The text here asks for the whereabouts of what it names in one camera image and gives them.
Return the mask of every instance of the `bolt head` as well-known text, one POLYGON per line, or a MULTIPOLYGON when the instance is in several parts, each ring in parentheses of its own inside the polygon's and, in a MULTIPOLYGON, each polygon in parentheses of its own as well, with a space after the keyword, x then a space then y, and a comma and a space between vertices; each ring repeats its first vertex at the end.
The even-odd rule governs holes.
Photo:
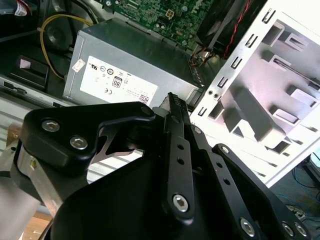
POLYGON ((299 231, 299 233, 301 233, 302 236, 304 236, 304 237, 308 236, 306 230, 304 230, 304 228, 302 226, 300 226, 299 223, 296 222, 295 227, 299 231))
POLYGON ((197 133, 197 134, 201 134, 202 131, 200 130, 200 128, 198 128, 197 126, 194 126, 194 131, 197 133))
POLYGON ((226 154, 229 154, 229 149, 225 146, 222 147, 222 151, 224 151, 226 154))
POLYGON ((291 227, 289 227, 288 224, 286 224, 285 222, 282 223, 282 226, 283 228, 286 230, 286 232, 291 236, 293 237, 295 234, 294 234, 294 231, 292 231, 291 227))
POLYGON ((57 132, 59 131, 60 129, 60 125, 59 123, 57 123, 56 121, 54 120, 45 120, 43 123, 42 123, 42 128, 48 132, 57 132))
POLYGON ((74 136, 70 139, 72 147, 78 150, 84 150, 88 147, 88 142, 81 136, 74 136))
POLYGON ((188 210, 188 202, 187 200, 179 195, 179 194, 176 194, 173 196, 173 205, 180 211, 180 212, 186 212, 188 210))
POLYGON ((240 225, 242 230, 250 237, 254 237, 255 236, 255 229, 254 227, 251 225, 251 223, 246 220, 245 218, 240 218, 240 225))

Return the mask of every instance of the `yellow wire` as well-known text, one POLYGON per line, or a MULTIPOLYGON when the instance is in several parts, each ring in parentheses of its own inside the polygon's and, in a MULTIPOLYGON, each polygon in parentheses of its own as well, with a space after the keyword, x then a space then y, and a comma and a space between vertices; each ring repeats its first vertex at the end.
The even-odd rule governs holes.
POLYGON ((54 75, 56 75, 58 78, 64 80, 63 77, 59 76, 59 74, 55 71, 54 67, 52 66, 52 64, 50 63, 50 60, 49 60, 49 57, 48 57, 48 54, 47 54, 47 50, 45 48, 45 41, 44 41, 44 33, 45 33, 45 28, 46 26, 52 22, 53 20, 55 19, 58 19, 58 18, 61 18, 61 17, 66 17, 66 18, 71 18, 71 19, 74 19, 74 20, 77 20, 77 21, 80 21, 88 26, 92 26, 93 24, 81 17, 78 17, 78 16, 73 16, 73 15, 68 15, 68 14, 57 14, 57 15, 53 15, 53 16, 50 16, 48 17, 42 24, 41 26, 41 31, 40 31, 40 44, 41 44, 41 49, 42 49, 42 52, 43 52, 43 55, 44 55, 44 58, 46 60, 46 62, 48 63, 50 69, 52 70, 52 72, 54 73, 54 75))

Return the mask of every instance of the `power supply label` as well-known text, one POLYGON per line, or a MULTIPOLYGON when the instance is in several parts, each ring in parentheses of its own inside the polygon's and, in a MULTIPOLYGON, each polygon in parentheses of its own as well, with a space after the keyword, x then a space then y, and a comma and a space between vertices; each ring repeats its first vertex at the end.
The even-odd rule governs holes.
POLYGON ((80 90, 109 103, 150 105, 158 86, 89 56, 80 90))

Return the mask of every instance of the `wire bundle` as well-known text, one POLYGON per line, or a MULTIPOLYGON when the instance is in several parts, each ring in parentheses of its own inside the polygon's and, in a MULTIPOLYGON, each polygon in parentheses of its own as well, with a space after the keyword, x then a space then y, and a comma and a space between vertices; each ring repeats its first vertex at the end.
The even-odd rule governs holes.
POLYGON ((28 4, 26 4, 23 0, 15 0, 17 2, 17 4, 20 4, 24 7, 24 9, 27 11, 27 13, 29 13, 32 16, 32 10, 31 8, 28 6, 28 4))
POLYGON ((82 22, 88 26, 92 26, 93 23, 91 23, 90 21, 88 20, 85 20, 81 17, 78 17, 78 16, 74 16, 74 15, 70 15, 70 14, 55 14, 55 15, 52 15, 50 17, 48 17, 42 24, 41 26, 41 29, 40 29, 40 44, 41 44, 41 49, 42 49, 42 52, 43 52, 43 55, 44 55, 44 58, 47 62, 47 64, 49 65, 50 69, 52 70, 53 74, 56 75, 58 78, 64 80, 64 76, 61 75, 60 73, 58 73, 58 71, 54 68, 54 65, 53 63, 50 61, 49 59, 49 56, 48 56, 48 53, 47 53, 47 50, 46 50, 46 47, 45 47, 45 41, 44 41, 44 35, 45 35, 45 28, 46 26, 52 22, 53 20, 55 19, 58 19, 58 18, 61 18, 61 17, 65 17, 65 18, 70 18, 70 19, 74 19, 74 20, 77 20, 79 22, 82 22))
POLYGON ((245 8, 244 8, 243 12, 241 13, 241 15, 240 15, 240 17, 239 17, 239 19, 238 19, 238 21, 237 21, 237 23, 234 25, 233 34, 232 34, 232 36, 231 36, 230 42, 229 42, 229 44, 226 46, 225 52, 224 52, 224 54, 223 54, 223 58, 224 58, 224 59, 227 57, 227 53, 228 53, 228 51, 229 51, 229 48, 230 48, 231 44, 234 42, 236 33, 237 33, 237 31, 238 31, 238 26, 239 26, 239 24, 241 23, 241 21, 243 20, 245 14, 248 12, 249 7, 250 7, 250 4, 251 4, 251 0, 248 0, 248 2, 247 2, 246 5, 245 5, 245 8))
POLYGON ((189 61, 191 67, 200 67, 200 66, 202 66, 202 65, 205 65, 211 58, 213 58, 213 57, 216 55, 213 50, 211 50, 211 51, 209 50, 209 51, 207 51, 208 56, 205 57, 201 63, 196 63, 196 62, 194 61, 196 55, 198 55, 198 54, 200 54, 200 53, 203 53, 203 52, 205 52, 205 51, 206 51, 206 48, 203 47, 203 48, 201 48, 199 51, 195 51, 195 52, 191 55, 190 61, 189 61))

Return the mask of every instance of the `green circuit board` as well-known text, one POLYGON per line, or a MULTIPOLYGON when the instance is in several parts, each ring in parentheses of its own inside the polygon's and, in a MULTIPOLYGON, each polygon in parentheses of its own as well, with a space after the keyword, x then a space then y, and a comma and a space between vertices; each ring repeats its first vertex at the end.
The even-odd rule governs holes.
POLYGON ((214 0, 112 0, 115 12, 193 50, 214 0))

